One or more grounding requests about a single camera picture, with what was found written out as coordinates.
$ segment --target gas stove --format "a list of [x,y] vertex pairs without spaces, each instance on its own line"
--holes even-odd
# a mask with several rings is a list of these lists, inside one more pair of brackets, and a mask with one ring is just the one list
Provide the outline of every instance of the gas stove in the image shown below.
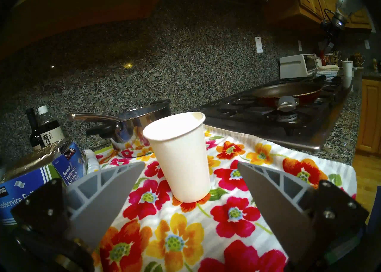
[[[314,102],[289,112],[266,107],[252,95],[253,90],[289,82],[319,82],[323,88]],[[320,151],[339,118],[350,91],[341,77],[289,78],[272,81],[192,109],[205,114],[205,124],[251,134],[279,145],[305,151]]]

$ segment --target dark bottle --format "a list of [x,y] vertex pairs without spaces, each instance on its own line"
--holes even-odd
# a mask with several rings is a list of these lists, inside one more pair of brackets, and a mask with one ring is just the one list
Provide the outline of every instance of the dark bottle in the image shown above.
[[29,124],[31,125],[32,133],[30,136],[30,142],[33,150],[39,150],[44,147],[44,143],[42,142],[42,138],[39,133],[39,126],[37,124],[36,115],[34,114],[33,108],[26,109],[26,115],[29,120]]
[[59,126],[57,118],[49,113],[46,106],[38,108],[39,111],[39,133],[44,145],[53,144],[64,139],[64,134]]

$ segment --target electrical outlet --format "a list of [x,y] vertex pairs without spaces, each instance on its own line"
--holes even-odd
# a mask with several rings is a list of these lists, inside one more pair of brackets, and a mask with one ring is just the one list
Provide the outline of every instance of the electrical outlet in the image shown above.
[[255,38],[255,45],[257,46],[257,53],[263,52],[261,37]]

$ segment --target wooden floor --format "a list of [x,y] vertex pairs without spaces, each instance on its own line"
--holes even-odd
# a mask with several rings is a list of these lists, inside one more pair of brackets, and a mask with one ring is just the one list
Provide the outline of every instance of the wooden floor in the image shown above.
[[381,186],[381,158],[365,154],[356,152],[352,166],[357,177],[356,200],[371,212],[377,186]]

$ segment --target floral towel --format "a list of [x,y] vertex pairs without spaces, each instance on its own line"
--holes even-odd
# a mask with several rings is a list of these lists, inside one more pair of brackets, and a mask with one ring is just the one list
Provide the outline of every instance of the floral towel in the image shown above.
[[287,255],[237,170],[238,161],[284,170],[313,187],[329,179],[355,196],[351,166],[289,150],[255,136],[205,126],[211,190],[195,203],[173,197],[154,153],[96,152],[101,168],[146,167],[93,253],[96,271],[282,271]]

